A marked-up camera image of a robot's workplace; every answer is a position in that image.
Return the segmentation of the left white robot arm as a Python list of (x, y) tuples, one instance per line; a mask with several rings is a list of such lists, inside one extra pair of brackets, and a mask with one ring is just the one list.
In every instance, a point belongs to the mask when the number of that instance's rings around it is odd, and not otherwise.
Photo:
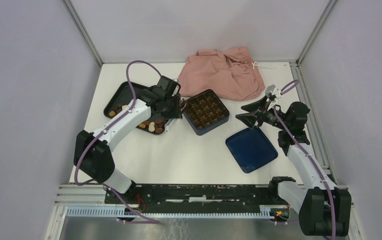
[(77, 185), (78, 173), (82, 171), (92, 181), (116, 190), (124, 204), (135, 200), (136, 190), (131, 187), (134, 181), (116, 168), (112, 152), (133, 129), (153, 115), (181, 118), (181, 86), (177, 81), (161, 76), (151, 87), (139, 91), (133, 85), (129, 87), (132, 100), (125, 109), (100, 128), (92, 132), (82, 130), (77, 135), (73, 160)]

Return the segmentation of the blue chocolate box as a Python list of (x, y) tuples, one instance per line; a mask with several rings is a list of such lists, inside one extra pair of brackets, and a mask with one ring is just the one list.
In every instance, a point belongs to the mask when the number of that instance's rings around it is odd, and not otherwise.
[(230, 117), (229, 110), (211, 89), (183, 100), (181, 107), (185, 118), (198, 136), (226, 123)]

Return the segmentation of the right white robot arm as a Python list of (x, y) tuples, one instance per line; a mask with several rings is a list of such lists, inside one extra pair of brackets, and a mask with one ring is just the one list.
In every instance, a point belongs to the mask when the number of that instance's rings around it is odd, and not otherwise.
[(306, 236), (322, 236), (329, 240), (346, 237), (350, 228), (352, 197), (347, 189), (339, 188), (321, 168), (305, 132), (310, 109), (295, 101), (286, 112), (272, 103), (273, 98), (241, 107), (244, 113), (236, 119), (253, 129), (266, 123), (280, 129), (278, 144), (296, 168), (304, 187), (289, 177), (272, 179), (267, 191), (270, 202), (286, 201), (298, 212), (300, 228)]

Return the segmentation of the silver metal tongs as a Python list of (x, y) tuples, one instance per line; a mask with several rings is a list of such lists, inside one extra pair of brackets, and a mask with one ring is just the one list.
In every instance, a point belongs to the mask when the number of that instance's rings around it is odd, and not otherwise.
[(179, 116), (179, 118), (173, 118), (173, 119), (169, 119), (167, 121), (167, 123), (164, 125), (164, 130), (165, 130), (166, 133), (170, 132), (172, 130), (174, 124), (178, 120), (182, 119), (183, 113), (184, 113), (186, 107), (187, 107), (187, 100), (186, 99), (182, 99), (180, 101), (180, 116)]

